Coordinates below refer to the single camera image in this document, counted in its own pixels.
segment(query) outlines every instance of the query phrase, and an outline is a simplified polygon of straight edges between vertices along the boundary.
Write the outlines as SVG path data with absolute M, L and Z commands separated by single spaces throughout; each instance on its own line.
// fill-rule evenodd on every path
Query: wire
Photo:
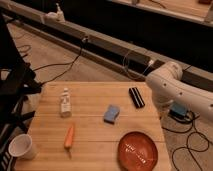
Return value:
M 160 5 L 162 8 L 166 9 L 166 6 L 163 5 L 163 4 L 160 3 L 160 2 L 157 2 L 157 1 L 155 1 L 155 0 L 149 0 L 149 1 L 150 1 L 150 2 L 153 2 L 153 3 L 155 3 L 155 4 L 158 4 L 158 5 Z
M 187 68 L 185 68 L 183 71 L 187 71 L 189 68 L 191 68 L 192 65 L 189 65 Z
M 55 79 L 61 77 L 62 75 L 64 75 L 65 73 L 67 73 L 68 71 L 70 71 L 74 65 L 74 63 L 78 60 L 78 58 L 81 56 L 82 54 L 82 50 L 83 50 L 83 45 L 80 47 L 80 50 L 79 50 L 79 53 L 78 55 L 75 57 L 74 60 L 72 60 L 71 62 L 67 62 L 67 63 L 56 63 L 56 64 L 49 64 L 49 65 L 45 65 L 45 66 L 41 66 L 39 68 L 36 68 L 34 69 L 33 71 L 38 71 L 38 70 L 41 70 L 41 69 L 44 69 L 44 68 L 47 68 L 47 67 L 52 67 L 52 66 L 63 66 L 63 65 L 69 65 L 69 67 L 64 71 L 62 72 L 61 74 L 53 77 L 52 79 L 48 80 L 48 81 L 44 81 L 42 83 L 42 85 L 46 84 L 47 82 L 50 82 L 50 81 L 54 81 Z
M 17 39 L 21 39 L 21 38 L 23 38 L 25 35 L 26 35 L 26 33 L 23 33 L 22 35 L 17 36 L 17 37 L 12 36 L 12 38 L 17 40 Z
M 130 60 L 128 58 L 128 56 L 135 50 L 137 50 L 139 48 L 135 48 L 135 49 L 129 49 L 128 52 L 124 55 L 123 57 L 123 62 L 122 62 L 122 65 L 123 65 L 123 69 L 125 71 L 125 73 L 127 74 L 127 76 L 132 79 L 132 80 L 138 80 L 140 78 L 144 78 L 144 73 L 153 65 L 153 63 L 151 65 L 148 65 L 145 70 L 138 76 L 138 77 L 134 77 L 132 76 L 130 73 L 129 73 L 129 63 L 130 63 Z
M 187 150 L 187 151 L 189 152 L 190 156 L 192 157 L 193 161 L 194 161 L 194 162 L 196 163 L 196 165 L 198 166 L 198 168 L 199 168 L 201 171 L 203 171 L 203 168 L 201 167 L 200 163 L 197 161 L 197 159 L 195 158 L 195 156 L 194 156 L 194 154 L 193 154 L 192 152 L 196 152 L 196 153 L 206 152 L 206 151 L 209 149 L 210 145 L 213 145 L 213 142 L 210 141 L 203 133 L 201 133 L 201 132 L 199 132 L 199 131 L 197 130 L 196 125 L 195 125 L 195 121 L 196 121 L 196 119 L 197 119 L 198 117 L 196 117 L 195 114 L 194 114 L 193 112 L 191 112 L 191 111 L 190 111 L 189 113 L 191 113 L 191 117 L 192 117 L 192 118 L 191 118 L 191 122 L 188 122 L 188 123 L 190 123 L 191 126 L 190 126 L 190 128 L 187 129 L 186 131 L 182 131 L 182 132 L 181 132 L 181 131 L 175 131 L 175 130 L 170 130 L 170 129 L 164 128 L 164 127 L 163 127 L 163 129 L 165 129 L 165 130 L 167 130 L 167 131 L 169 131 L 169 132 L 179 133 L 179 134 L 190 132 L 192 129 L 195 130 L 195 131 L 191 132 L 191 133 L 187 136 L 187 139 L 186 139 L 186 146 L 178 147 L 178 148 L 176 148 L 176 149 L 172 152 L 172 163 L 173 163 L 175 169 L 176 169 L 177 171 L 179 171 L 180 169 L 177 167 L 177 165 L 176 165 L 176 163 L 175 163 L 175 154 L 176 154 L 178 151 L 180 151 L 180 150 Z M 206 141 L 207 145 L 206 145 L 205 148 L 198 150 L 198 149 L 195 149 L 195 148 L 191 148 L 191 147 L 190 147 L 190 139 L 191 139 L 191 137 L 193 137 L 193 136 L 196 135 L 196 134 L 199 135 L 201 138 L 203 138 L 203 139 Z
M 19 53 L 27 53 L 31 50 L 31 45 L 22 45 L 17 47 Z

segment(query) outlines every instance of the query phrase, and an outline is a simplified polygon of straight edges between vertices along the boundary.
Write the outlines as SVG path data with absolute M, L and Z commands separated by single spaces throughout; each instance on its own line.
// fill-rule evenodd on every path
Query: toy carrot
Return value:
M 71 124 L 71 126 L 68 129 L 67 135 L 65 137 L 65 141 L 64 141 L 64 148 L 65 148 L 65 150 L 67 150 L 70 158 L 72 158 L 71 148 L 72 148 L 72 143 L 73 143 L 74 129 L 75 129 L 74 124 Z

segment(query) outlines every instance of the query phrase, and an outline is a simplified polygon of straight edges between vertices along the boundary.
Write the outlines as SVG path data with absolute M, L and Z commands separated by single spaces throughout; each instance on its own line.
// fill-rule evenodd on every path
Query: black object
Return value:
M 8 171 L 13 170 L 15 164 L 15 158 L 13 158 L 8 152 L 8 146 L 10 141 L 6 142 L 6 144 L 1 147 L 0 152 L 0 170 L 1 171 Z
M 0 147 L 3 146 L 16 127 L 27 132 L 23 123 L 34 116 L 34 111 L 21 114 L 23 102 L 28 94 L 40 93 L 41 84 L 34 78 L 36 74 L 20 56 L 0 10 L 0 74 L 7 70 L 8 75 L 0 79 Z
M 142 108 L 145 106 L 145 103 L 137 87 L 129 88 L 129 94 L 136 108 Z
M 187 108 L 174 102 L 170 108 L 169 114 L 179 119 L 184 119 L 185 116 L 187 115 L 187 112 L 188 112 Z

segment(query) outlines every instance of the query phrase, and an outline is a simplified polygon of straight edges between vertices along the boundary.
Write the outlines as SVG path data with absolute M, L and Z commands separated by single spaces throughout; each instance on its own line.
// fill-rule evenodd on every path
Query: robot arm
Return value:
M 174 100 L 213 121 L 213 93 L 187 85 L 180 81 L 181 77 L 182 69 L 174 62 L 167 62 L 146 77 L 156 108 L 168 110 Z

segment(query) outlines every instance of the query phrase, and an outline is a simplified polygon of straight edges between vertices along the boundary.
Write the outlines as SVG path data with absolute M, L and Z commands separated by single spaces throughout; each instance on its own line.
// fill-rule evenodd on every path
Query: small bottle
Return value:
M 61 94 L 61 117 L 69 117 L 71 115 L 70 94 L 68 88 L 64 88 Z
M 58 21 L 59 22 L 65 22 L 64 12 L 61 10 L 58 3 L 56 3 L 56 6 L 57 6 Z

